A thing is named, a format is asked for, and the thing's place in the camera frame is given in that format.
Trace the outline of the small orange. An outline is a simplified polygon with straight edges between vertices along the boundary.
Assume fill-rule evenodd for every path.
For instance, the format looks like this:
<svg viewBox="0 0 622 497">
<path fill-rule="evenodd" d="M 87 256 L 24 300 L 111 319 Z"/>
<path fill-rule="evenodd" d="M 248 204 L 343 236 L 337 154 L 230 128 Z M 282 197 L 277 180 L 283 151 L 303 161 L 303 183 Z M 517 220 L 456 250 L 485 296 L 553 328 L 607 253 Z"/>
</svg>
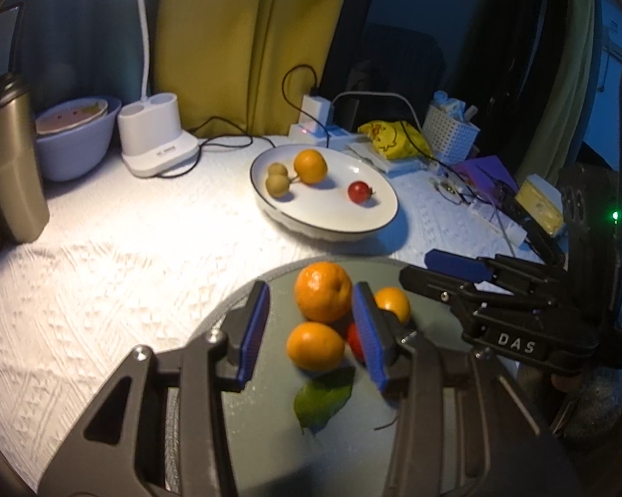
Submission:
<svg viewBox="0 0 622 497">
<path fill-rule="evenodd" d="M 412 316 L 410 300 L 403 290 L 395 286 L 386 286 L 374 296 L 379 309 L 393 312 L 403 326 L 407 326 Z"/>
<path fill-rule="evenodd" d="M 344 357 L 344 341 L 330 326 L 317 322 L 299 324 L 289 334 L 286 353 L 305 372 L 333 372 Z"/>
</svg>

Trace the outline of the red tomato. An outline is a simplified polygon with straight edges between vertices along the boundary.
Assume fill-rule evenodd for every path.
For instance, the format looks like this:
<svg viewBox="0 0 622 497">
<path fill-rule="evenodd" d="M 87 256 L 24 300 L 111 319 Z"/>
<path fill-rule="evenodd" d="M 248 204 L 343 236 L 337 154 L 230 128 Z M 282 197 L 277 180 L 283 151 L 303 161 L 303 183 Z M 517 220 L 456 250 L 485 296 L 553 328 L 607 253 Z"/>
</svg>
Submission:
<svg viewBox="0 0 622 497">
<path fill-rule="evenodd" d="M 374 194 L 372 188 L 363 181 L 355 181 L 348 186 L 348 198 L 355 204 L 363 204 Z"/>
<path fill-rule="evenodd" d="M 363 347 L 361 346 L 359 332 L 357 326 L 355 325 L 355 322 L 352 322 L 348 325 L 346 331 L 346 341 L 353 356 L 355 357 L 355 360 L 360 362 L 360 364 L 364 364 L 365 356 L 363 355 Z"/>
</svg>

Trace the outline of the large dimpled orange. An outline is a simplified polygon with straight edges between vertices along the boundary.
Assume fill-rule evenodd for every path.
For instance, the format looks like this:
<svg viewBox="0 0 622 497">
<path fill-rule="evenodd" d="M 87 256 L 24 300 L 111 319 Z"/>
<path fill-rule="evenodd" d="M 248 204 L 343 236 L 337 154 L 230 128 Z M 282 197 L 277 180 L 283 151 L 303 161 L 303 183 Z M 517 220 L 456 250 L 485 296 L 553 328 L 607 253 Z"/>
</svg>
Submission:
<svg viewBox="0 0 622 497">
<path fill-rule="evenodd" d="M 351 309 L 352 281 L 347 272 L 331 261 L 317 261 L 298 273 L 294 284 L 295 303 L 310 321 L 332 324 Z"/>
</svg>

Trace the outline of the orange with stem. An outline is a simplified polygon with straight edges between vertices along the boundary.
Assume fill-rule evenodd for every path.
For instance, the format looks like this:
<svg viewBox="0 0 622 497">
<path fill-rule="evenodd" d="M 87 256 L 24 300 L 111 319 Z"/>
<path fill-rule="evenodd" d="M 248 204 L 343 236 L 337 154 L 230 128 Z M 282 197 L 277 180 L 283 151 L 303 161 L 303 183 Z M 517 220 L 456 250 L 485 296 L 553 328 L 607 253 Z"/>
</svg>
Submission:
<svg viewBox="0 0 622 497">
<path fill-rule="evenodd" d="M 293 161 L 298 179 L 307 185 L 321 183 L 328 174 L 328 165 L 317 149 L 304 149 Z"/>
</svg>

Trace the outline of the purple cloth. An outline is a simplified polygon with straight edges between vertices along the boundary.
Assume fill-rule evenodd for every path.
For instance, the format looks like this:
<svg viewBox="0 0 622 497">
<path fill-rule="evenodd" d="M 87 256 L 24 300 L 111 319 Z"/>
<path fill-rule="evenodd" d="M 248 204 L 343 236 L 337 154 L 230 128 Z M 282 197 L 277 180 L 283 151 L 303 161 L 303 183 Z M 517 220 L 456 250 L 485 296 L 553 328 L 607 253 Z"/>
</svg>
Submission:
<svg viewBox="0 0 622 497">
<path fill-rule="evenodd" d="M 473 184 L 479 195 L 495 203 L 500 202 L 503 191 L 515 195 L 519 186 L 509 174 L 508 169 L 497 156 L 466 159 L 453 166 L 453 169 Z"/>
</svg>

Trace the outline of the white flat box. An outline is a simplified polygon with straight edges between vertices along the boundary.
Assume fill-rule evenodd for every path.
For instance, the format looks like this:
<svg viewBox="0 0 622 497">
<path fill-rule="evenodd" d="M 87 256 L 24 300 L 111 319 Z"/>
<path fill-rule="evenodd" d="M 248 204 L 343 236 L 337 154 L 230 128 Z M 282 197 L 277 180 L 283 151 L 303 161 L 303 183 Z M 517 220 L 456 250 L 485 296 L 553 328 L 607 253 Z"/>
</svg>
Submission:
<svg viewBox="0 0 622 497">
<path fill-rule="evenodd" d="M 424 168 L 424 164 L 416 157 L 389 160 L 380 155 L 370 142 L 349 142 L 346 152 L 355 155 L 355 157 L 371 165 L 377 171 L 391 177 L 418 172 Z"/>
</svg>

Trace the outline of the white woven basket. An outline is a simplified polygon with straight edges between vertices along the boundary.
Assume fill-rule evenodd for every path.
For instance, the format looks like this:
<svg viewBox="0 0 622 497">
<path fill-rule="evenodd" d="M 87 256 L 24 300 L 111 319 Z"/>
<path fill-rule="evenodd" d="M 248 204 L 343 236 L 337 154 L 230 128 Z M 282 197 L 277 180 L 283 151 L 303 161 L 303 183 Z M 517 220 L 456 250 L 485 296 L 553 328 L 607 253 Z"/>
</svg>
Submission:
<svg viewBox="0 0 622 497">
<path fill-rule="evenodd" d="M 422 133 L 429 141 L 434 157 L 453 165 L 465 160 L 480 131 L 473 124 L 478 108 L 437 91 L 427 108 Z"/>
</svg>

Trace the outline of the green leaf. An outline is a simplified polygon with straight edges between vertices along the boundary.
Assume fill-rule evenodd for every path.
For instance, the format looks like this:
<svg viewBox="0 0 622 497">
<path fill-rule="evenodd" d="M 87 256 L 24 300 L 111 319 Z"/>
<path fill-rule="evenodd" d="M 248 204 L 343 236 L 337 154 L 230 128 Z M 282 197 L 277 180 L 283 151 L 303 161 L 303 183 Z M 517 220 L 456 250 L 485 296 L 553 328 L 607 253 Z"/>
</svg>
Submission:
<svg viewBox="0 0 622 497">
<path fill-rule="evenodd" d="M 308 381 L 294 397 L 293 410 L 301 429 L 317 433 L 347 404 L 355 368 L 342 367 Z"/>
</svg>

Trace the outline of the yellow snack bag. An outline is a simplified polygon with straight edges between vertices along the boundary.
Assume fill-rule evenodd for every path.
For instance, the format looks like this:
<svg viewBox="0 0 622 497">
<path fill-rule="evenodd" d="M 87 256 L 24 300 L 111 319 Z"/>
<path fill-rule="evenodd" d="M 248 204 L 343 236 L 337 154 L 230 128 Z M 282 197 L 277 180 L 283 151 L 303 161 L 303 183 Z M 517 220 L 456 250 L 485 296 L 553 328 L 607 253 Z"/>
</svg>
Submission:
<svg viewBox="0 0 622 497">
<path fill-rule="evenodd" d="M 361 125 L 358 131 L 366 135 L 376 152 L 387 160 L 433 155 L 429 141 L 423 133 L 406 121 L 374 120 Z"/>
</svg>

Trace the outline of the white tablecloth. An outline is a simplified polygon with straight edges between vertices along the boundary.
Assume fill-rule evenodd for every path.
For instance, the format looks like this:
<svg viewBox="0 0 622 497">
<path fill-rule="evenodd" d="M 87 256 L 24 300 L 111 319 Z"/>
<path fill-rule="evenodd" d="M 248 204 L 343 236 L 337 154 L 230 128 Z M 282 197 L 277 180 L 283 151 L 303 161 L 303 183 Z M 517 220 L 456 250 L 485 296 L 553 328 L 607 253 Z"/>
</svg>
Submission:
<svg viewBox="0 0 622 497">
<path fill-rule="evenodd" d="M 267 148 L 220 139 L 174 180 L 137 179 L 110 153 L 82 179 L 49 185 L 43 233 L 0 251 L 0 451 L 27 486 L 135 345 L 183 345 L 251 278 L 326 253 L 418 265 L 434 248 L 507 251 L 424 171 L 391 182 L 399 215 L 375 238 L 333 246 L 294 234 L 259 210 L 250 185 L 250 164 Z"/>
</svg>

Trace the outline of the white power strip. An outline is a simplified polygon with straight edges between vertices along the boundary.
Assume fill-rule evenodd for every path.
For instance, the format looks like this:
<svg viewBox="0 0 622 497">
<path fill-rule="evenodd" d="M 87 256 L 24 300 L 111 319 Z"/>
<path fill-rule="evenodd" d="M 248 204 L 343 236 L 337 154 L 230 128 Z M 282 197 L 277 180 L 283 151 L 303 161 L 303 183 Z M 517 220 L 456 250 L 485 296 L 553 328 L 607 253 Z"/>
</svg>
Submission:
<svg viewBox="0 0 622 497">
<path fill-rule="evenodd" d="M 346 149 L 353 142 L 368 140 L 364 133 L 349 133 L 338 126 L 328 126 L 325 130 L 319 128 L 312 133 L 300 123 L 293 123 L 289 127 L 288 138 L 294 144 L 329 147 L 336 150 Z"/>
</svg>

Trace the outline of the white charger plug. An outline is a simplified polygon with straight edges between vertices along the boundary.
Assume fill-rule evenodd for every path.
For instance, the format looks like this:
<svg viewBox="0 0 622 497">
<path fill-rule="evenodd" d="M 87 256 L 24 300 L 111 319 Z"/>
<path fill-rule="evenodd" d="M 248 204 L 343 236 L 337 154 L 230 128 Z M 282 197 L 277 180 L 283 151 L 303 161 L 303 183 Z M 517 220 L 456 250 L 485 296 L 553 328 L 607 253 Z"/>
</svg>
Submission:
<svg viewBox="0 0 622 497">
<path fill-rule="evenodd" d="M 309 133 L 320 135 L 329 120 L 331 103 L 317 95 L 304 95 L 298 123 Z"/>
</svg>

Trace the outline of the lavender bowl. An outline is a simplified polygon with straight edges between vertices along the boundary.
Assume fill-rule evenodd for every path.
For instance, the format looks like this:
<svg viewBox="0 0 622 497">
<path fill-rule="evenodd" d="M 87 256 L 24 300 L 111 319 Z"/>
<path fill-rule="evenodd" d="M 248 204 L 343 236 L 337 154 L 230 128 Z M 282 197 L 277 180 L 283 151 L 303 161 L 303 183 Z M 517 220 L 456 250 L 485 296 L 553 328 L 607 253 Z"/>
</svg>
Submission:
<svg viewBox="0 0 622 497">
<path fill-rule="evenodd" d="M 68 182 L 100 164 L 113 136 L 122 102 L 110 95 L 65 101 L 36 117 L 36 152 L 41 176 Z"/>
</svg>

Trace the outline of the steel travel tumbler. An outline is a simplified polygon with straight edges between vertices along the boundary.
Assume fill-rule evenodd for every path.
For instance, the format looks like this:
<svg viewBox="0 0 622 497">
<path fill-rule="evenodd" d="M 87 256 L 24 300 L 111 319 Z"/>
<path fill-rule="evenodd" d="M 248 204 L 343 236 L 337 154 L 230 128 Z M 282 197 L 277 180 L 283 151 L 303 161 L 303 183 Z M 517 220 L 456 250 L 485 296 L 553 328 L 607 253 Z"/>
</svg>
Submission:
<svg viewBox="0 0 622 497">
<path fill-rule="evenodd" d="M 26 81 L 0 76 L 0 234 L 15 244 L 37 240 L 49 221 L 36 138 Z"/>
</svg>

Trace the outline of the tablet screen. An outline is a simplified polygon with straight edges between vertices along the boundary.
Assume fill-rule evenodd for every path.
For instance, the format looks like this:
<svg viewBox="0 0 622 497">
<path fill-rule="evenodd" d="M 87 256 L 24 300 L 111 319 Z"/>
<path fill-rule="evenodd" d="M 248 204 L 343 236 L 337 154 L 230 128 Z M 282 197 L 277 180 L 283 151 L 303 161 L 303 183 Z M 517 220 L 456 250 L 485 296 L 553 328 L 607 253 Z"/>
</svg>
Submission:
<svg viewBox="0 0 622 497">
<path fill-rule="evenodd" d="M 17 2 L 0 9 L 0 76 L 16 68 L 22 8 L 24 5 Z"/>
</svg>

